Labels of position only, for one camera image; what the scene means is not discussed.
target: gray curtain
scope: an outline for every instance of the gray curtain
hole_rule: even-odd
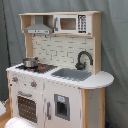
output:
[[[0,1],[0,101],[8,98],[6,68],[9,66],[3,4]]]
[[[19,13],[103,11],[102,70],[115,77],[114,83],[106,88],[106,121],[113,128],[128,128],[127,0],[4,0],[4,7],[12,65],[21,63],[25,57]]]

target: oven window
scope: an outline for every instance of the oven window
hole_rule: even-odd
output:
[[[37,123],[36,103],[34,101],[18,96],[18,109],[20,117]]]
[[[75,18],[60,18],[61,30],[76,30]]]

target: floor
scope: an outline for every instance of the floor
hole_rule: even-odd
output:
[[[10,102],[7,101],[6,105],[6,113],[0,116],[0,128],[4,128],[6,122],[11,118],[11,111],[10,111]]]

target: control knob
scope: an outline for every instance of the control knob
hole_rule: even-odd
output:
[[[17,78],[17,77],[13,77],[13,78],[12,78],[12,81],[13,81],[13,82],[17,82],[17,81],[18,81],[18,78]]]
[[[32,87],[36,87],[36,86],[37,86],[36,82],[33,81],[33,82],[31,83],[31,86],[32,86]]]

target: sink basin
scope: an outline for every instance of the sink basin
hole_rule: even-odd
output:
[[[74,81],[83,81],[91,75],[92,75],[91,72],[80,71],[80,70],[69,69],[69,68],[62,68],[52,73],[52,76],[61,77],[64,79],[69,79]]]

